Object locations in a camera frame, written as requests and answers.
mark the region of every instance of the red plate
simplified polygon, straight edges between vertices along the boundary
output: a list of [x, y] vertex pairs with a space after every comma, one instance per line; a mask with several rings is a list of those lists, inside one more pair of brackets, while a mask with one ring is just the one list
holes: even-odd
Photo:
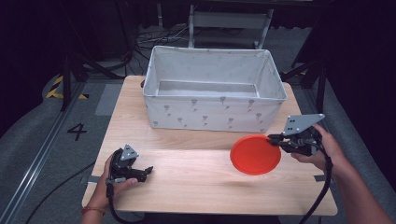
[[242, 173], [262, 175], [279, 164], [280, 149], [267, 142], [262, 134], [252, 134], [239, 139], [231, 149], [231, 162]]

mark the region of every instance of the silver mounting plate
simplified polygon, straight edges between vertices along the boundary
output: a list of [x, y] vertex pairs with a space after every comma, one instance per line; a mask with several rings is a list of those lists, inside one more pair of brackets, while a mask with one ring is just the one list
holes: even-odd
[[125, 145], [122, 155], [121, 155], [121, 160], [122, 161], [127, 161], [129, 159], [137, 158], [139, 156], [139, 153], [137, 153], [131, 146], [128, 144]]
[[324, 114], [290, 115], [286, 121], [283, 134], [288, 136], [291, 134], [301, 133], [324, 118]]

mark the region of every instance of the human arm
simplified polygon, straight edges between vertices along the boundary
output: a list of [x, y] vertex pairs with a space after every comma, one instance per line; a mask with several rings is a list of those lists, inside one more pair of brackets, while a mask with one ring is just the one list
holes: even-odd
[[[106, 163], [105, 169], [96, 184], [95, 191], [87, 203], [87, 207], [98, 208], [106, 211], [108, 208], [108, 198], [106, 197], [106, 179], [108, 178], [108, 168], [110, 166], [112, 156], [110, 156]], [[120, 183], [114, 184], [114, 196], [117, 197], [122, 191], [129, 189], [132, 185], [137, 183], [137, 179], [130, 178]], [[90, 210], [82, 215], [80, 224], [94, 224], [102, 223], [103, 213], [98, 210]]]
[[[347, 223], [392, 223], [333, 136], [318, 124], [313, 126], [322, 135], [322, 144], [332, 158], [332, 178], [341, 192]], [[297, 161], [310, 162], [321, 170], [325, 169], [324, 156], [320, 151], [310, 157], [297, 153], [291, 153], [291, 156]]]

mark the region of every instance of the hazard tape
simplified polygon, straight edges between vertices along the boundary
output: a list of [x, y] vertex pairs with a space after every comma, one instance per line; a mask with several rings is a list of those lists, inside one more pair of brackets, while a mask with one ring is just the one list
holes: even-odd
[[[64, 76], [59, 75], [55, 81], [53, 82], [49, 92], [47, 93], [47, 98], [59, 98], [63, 99], [64, 95], [62, 93], [56, 92], [61, 82], [64, 80]], [[81, 94], [78, 99], [80, 100], [88, 100], [90, 98], [89, 94]]]

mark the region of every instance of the wooden table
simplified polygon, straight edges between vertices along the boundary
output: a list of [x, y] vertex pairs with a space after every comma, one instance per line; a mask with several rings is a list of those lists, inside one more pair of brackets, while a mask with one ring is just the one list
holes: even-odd
[[[265, 175], [246, 175], [230, 160], [230, 149], [251, 133], [152, 129], [140, 82], [127, 77], [108, 125], [92, 175], [103, 172], [106, 159], [130, 144], [140, 156], [135, 169], [154, 170], [145, 183], [122, 193], [115, 201], [120, 211], [207, 214], [304, 215], [318, 197], [323, 172], [299, 163], [282, 150], [279, 165]], [[287, 115], [301, 114], [289, 84], [288, 100], [281, 106], [266, 134], [281, 133]], [[82, 204], [96, 184], [89, 184]], [[337, 207], [330, 191], [314, 215], [333, 216]]]

